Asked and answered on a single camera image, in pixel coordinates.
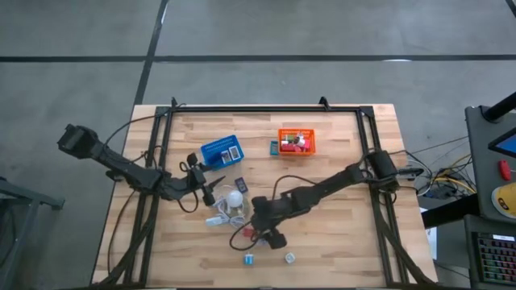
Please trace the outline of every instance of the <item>green object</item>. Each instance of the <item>green object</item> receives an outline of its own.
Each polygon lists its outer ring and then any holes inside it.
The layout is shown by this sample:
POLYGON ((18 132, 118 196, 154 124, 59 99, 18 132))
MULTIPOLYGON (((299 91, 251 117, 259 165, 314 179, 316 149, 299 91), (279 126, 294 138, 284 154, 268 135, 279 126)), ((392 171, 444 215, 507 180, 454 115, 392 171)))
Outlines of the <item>green object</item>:
POLYGON ((278 151, 277 141, 271 141, 271 155, 278 155, 280 152, 278 151))

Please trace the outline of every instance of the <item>orange basket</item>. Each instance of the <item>orange basket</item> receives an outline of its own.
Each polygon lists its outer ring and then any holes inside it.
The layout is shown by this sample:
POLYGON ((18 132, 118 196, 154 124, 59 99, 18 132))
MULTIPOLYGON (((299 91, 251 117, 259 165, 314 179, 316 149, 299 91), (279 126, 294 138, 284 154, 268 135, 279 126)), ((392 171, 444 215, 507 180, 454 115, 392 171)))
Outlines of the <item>orange basket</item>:
POLYGON ((307 156, 315 153, 315 132, 314 129, 278 129, 277 130, 277 138, 278 138, 278 152, 280 155, 299 155, 299 156, 307 156), (291 139, 295 139, 302 134, 303 139, 305 141, 304 147, 298 147, 301 151, 284 151, 282 149, 281 141, 290 141, 291 139))

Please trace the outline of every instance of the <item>gray floor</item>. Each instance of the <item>gray floor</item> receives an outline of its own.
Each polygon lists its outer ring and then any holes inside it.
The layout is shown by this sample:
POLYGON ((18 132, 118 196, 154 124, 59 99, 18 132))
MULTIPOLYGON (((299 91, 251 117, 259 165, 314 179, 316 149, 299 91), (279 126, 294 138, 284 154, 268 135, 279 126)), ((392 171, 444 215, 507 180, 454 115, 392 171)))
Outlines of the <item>gray floor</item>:
MULTIPOLYGON (((144 56, 159 4, 0 0, 0 56, 144 56)), ((516 53, 515 28, 504 0, 171 0, 156 54, 504 54, 516 53)), ((61 212, 41 209, 17 288, 89 283, 113 185, 56 141, 69 122, 101 139, 126 122, 143 65, 0 64, 0 176, 66 198, 61 212)), ((516 61, 154 64, 144 104, 394 103, 406 147, 418 150, 465 136, 464 107, 512 93, 515 75, 516 61)), ((111 145, 122 144, 123 133, 111 145)), ((460 144, 420 156, 432 164, 460 144)), ((438 260, 465 266, 460 233, 442 232, 438 260)), ((468 285, 437 269, 444 283, 468 285)))

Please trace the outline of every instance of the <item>white light bulb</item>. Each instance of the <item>white light bulb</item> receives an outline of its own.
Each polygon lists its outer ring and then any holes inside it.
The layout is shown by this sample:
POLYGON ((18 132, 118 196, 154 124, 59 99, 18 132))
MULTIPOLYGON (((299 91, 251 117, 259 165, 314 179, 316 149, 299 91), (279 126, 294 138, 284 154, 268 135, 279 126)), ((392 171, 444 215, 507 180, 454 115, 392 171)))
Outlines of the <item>white light bulb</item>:
POLYGON ((226 197, 226 203, 229 207, 235 208, 242 205, 243 196, 238 190, 233 190, 226 197))

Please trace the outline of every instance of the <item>blue plastic crate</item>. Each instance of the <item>blue plastic crate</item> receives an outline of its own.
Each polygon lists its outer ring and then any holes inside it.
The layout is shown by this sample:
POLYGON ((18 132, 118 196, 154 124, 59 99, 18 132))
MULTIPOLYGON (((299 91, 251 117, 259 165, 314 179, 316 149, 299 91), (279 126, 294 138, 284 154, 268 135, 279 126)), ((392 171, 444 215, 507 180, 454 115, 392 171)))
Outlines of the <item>blue plastic crate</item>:
POLYGON ((242 148, 240 147, 239 140, 235 135, 227 136, 212 143, 208 143, 201 146, 202 158, 204 158, 204 164, 211 166, 212 170, 219 170, 225 168, 243 159, 242 148), (223 162, 223 152, 228 151, 230 147, 236 146, 239 151, 240 158, 232 159, 226 163, 223 162))

